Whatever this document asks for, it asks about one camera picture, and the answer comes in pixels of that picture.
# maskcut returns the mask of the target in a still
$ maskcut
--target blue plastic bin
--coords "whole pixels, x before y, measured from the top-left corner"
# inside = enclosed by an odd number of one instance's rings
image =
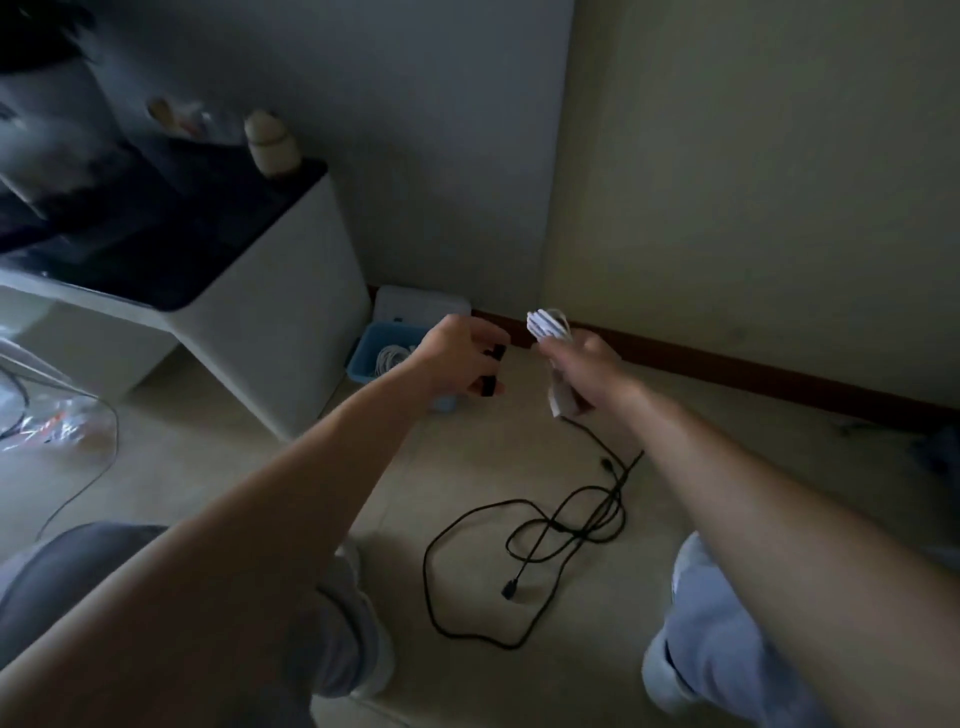
[[[378,321],[367,324],[367,328],[360,337],[353,356],[347,364],[347,376],[360,384],[367,384],[376,379],[373,373],[376,369],[376,356],[390,344],[399,344],[401,347],[412,347],[419,344],[427,327],[415,327],[409,324],[397,324],[392,321]],[[440,397],[433,400],[433,408],[437,412],[452,412],[457,406],[456,395]]]

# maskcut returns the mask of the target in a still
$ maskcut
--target dark wood baseboard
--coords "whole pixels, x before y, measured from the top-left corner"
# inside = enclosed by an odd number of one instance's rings
[[[371,286],[371,296],[376,289]],[[474,311],[510,333],[516,346],[529,349],[534,337],[526,324],[507,316]],[[778,400],[794,401],[860,420],[896,429],[931,432],[943,425],[960,423],[960,410],[907,397],[878,392],[819,376],[790,372],[723,354],[668,344],[610,328],[574,322],[602,336],[617,353],[633,364],[673,374],[723,384]]]

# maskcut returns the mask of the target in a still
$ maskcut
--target coiled black cable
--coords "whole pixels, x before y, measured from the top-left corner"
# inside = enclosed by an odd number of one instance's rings
[[[633,462],[630,465],[625,464],[616,453],[613,452],[607,445],[597,437],[589,427],[581,425],[580,423],[569,420],[566,417],[561,417],[561,419],[566,422],[568,425],[573,425],[577,429],[584,431],[590,438],[599,445],[604,452],[609,456],[603,458],[600,462],[604,470],[610,473],[613,477],[613,487],[604,488],[599,485],[586,485],[582,488],[577,488],[575,491],[570,493],[563,502],[554,510],[552,516],[547,516],[546,513],[534,503],[532,500],[527,498],[510,498],[509,500],[500,500],[497,503],[490,503],[488,505],[481,505],[477,508],[473,508],[467,511],[463,516],[458,518],[456,521],[447,526],[443,531],[437,534],[436,538],[430,542],[427,546],[426,551],[423,553],[423,597],[426,601],[426,611],[430,617],[430,623],[433,624],[434,629],[437,630],[441,635],[447,637],[451,640],[479,640],[480,642],[485,642],[492,644],[495,647],[500,649],[520,649],[523,647],[527,640],[530,639],[530,635],[533,634],[534,628],[537,626],[537,623],[540,621],[540,618],[549,608],[550,603],[553,601],[554,597],[557,595],[557,590],[560,588],[560,580],[564,575],[564,569],[566,568],[567,563],[570,559],[573,558],[574,554],[580,550],[580,548],[587,542],[591,544],[608,544],[613,541],[617,536],[619,536],[623,529],[627,526],[627,509],[623,505],[623,499],[621,497],[623,486],[627,483],[627,478],[630,477],[631,471],[634,469],[636,464],[640,461],[640,458],[643,457],[644,451],[641,450],[640,454],[634,458]],[[607,494],[606,497],[593,509],[593,512],[589,515],[584,524],[578,527],[569,526],[558,521],[558,517],[563,512],[567,504],[572,501],[575,497],[579,496],[581,493],[588,493],[590,491],[599,491],[601,493]],[[506,586],[503,588],[502,594],[506,599],[512,599],[516,593],[516,585],[526,570],[527,565],[529,564],[543,564],[551,559],[556,558],[562,554],[565,550],[569,548],[566,556],[560,563],[560,568],[557,570],[557,576],[553,582],[553,588],[550,590],[550,594],[541,604],[540,608],[537,610],[537,613],[534,614],[533,618],[530,620],[530,624],[527,625],[526,630],[520,636],[518,640],[512,643],[505,643],[501,640],[498,640],[496,637],[491,637],[489,635],[481,635],[473,632],[453,632],[446,629],[437,621],[437,616],[433,611],[433,601],[430,598],[430,579],[427,573],[427,563],[430,558],[430,552],[433,550],[434,546],[442,539],[446,534],[451,530],[456,528],[461,522],[468,519],[470,516],[473,516],[477,513],[483,511],[491,510],[492,508],[505,508],[511,505],[526,505],[530,508],[533,508],[539,516],[537,518],[530,519],[521,523],[517,528],[514,529],[513,533],[507,537],[507,542],[504,545],[513,558],[517,559],[520,564],[520,569],[516,573],[516,576],[507,582]],[[604,530],[611,523],[615,523],[615,527],[607,534],[600,535],[598,532]],[[526,555],[520,555],[513,548],[514,539],[523,533],[526,529],[532,528],[537,525],[542,525],[542,531],[540,536],[537,538],[537,542],[530,549],[530,552]],[[545,556],[536,556],[537,549],[540,547],[540,544],[543,542],[543,539],[546,537],[546,534],[549,531],[556,531],[558,533],[564,533],[568,535],[568,538],[556,549],[546,554]]]

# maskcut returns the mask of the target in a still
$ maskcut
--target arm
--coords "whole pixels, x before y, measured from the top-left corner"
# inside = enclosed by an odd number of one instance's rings
[[[666,476],[737,595],[848,725],[955,725],[960,579],[622,373],[598,337],[540,350]]]
[[[215,725],[276,674],[300,600],[437,396],[506,344],[447,317],[276,460],[172,527],[0,672],[0,725]]]

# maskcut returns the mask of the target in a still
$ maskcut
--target white wall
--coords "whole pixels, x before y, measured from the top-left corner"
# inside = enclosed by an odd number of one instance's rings
[[[573,0],[99,0],[97,69],[139,100],[287,120],[327,159],[368,282],[508,314],[539,293]]]
[[[960,406],[957,3],[574,20],[543,301]]]

